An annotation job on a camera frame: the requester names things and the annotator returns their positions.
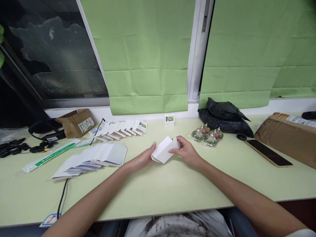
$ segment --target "light green desk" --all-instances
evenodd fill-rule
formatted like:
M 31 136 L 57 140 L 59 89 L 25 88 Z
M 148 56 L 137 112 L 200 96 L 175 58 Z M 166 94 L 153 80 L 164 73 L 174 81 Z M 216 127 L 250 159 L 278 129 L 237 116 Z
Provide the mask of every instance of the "light green desk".
M 250 119 L 261 122 L 262 119 Z M 179 119 L 175 127 L 165 128 L 164 121 L 148 121 L 147 134 L 124 138 L 127 145 L 125 161 L 137 156 L 153 141 L 160 143 L 166 136 L 182 135 L 202 125 L 200 119 Z M 29 138 L 29 144 L 38 141 Z M 215 148 L 193 143 L 197 152 L 209 163 L 246 183 L 272 200 L 294 200 L 316 197 L 316 170 L 286 155 L 291 168 L 276 168 L 236 138 L 224 134 Z M 48 180 L 64 160 L 85 148 L 66 151 L 29 174 L 14 178 L 14 173 L 43 154 L 25 154 L 0 159 L 1 201 L 0 226 L 42 222 L 56 212 L 65 181 Z M 102 167 L 70 179 L 62 212 L 64 213 L 86 193 L 109 177 L 117 168 Z M 167 213 L 190 212 L 229 207 L 230 200 L 205 176 L 191 169 L 180 157 L 173 156 L 165 165 L 152 162 L 133 175 L 112 198 L 99 221 Z

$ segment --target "phone screen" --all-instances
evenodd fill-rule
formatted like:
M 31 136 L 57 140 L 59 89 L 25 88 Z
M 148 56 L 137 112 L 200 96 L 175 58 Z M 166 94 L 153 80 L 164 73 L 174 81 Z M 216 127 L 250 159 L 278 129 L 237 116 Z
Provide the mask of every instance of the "phone screen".
M 278 155 L 277 153 L 275 153 L 270 148 L 263 145 L 261 142 L 259 142 L 257 140 L 247 140 L 246 142 L 249 143 L 254 148 L 256 148 L 258 151 L 260 151 L 262 154 L 264 154 L 266 157 L 268 157 L 270 160 L 272 160 L 278 166 L 293 165 L 291 162 L 287 161 L 282 156 Z

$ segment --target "white shirt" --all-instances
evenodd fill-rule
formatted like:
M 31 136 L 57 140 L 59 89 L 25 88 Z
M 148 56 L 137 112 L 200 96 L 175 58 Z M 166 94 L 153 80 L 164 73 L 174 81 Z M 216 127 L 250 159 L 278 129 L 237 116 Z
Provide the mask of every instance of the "white shirt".
M 156 236 L 232 237 L 232 234 L 217 210 L 133 219 L 125 233 L 125 237 Z M 316 233 L 303 229 L 286 237 L 316 237 Z

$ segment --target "person's left hand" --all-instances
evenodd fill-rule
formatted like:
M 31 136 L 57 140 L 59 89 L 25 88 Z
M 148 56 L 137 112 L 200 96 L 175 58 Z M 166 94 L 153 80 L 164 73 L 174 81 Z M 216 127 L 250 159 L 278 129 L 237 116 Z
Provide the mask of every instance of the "person's left hand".
M 132 172 L 137 172 L 141 170 L 152 161 L 150 155 L 154 152 L 155 149 L 156 142 L 154 142 L 150 148 L 147 148 L 134 159 L 126 162 L 123 166 L 128 167 Z

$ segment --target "windowsill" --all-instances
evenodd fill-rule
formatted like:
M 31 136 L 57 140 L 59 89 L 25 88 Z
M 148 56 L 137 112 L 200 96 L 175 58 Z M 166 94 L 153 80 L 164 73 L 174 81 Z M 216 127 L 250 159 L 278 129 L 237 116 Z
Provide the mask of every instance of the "windowsill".
M 51 118 L 57 118 L 73 110 L 83 107 L 74 108 L 54 108 L 45 109 L 44 111 Z M 160 120 L 164 119 L 164 114 L 145 114 L 145 115 L 122 115 L 113 116 L 110 106 L 93 106 L 89 108 L 93 118 L 98 123 L 102 118 L 107 121 L 125 121 L 127 119 L 141 119 L 141 120 Z M 176 112 L 174 114 L 176 119 L 198 118 L 198 102 L 189 102 L 188 111 Z M 303 113 L 307 111 L 316 111 L 316 98 L 274 98 L 270 99 L 269 105 L 260 108 L 241 109 L 244 115 L 266 115 L 274 112 L 280 113 Z

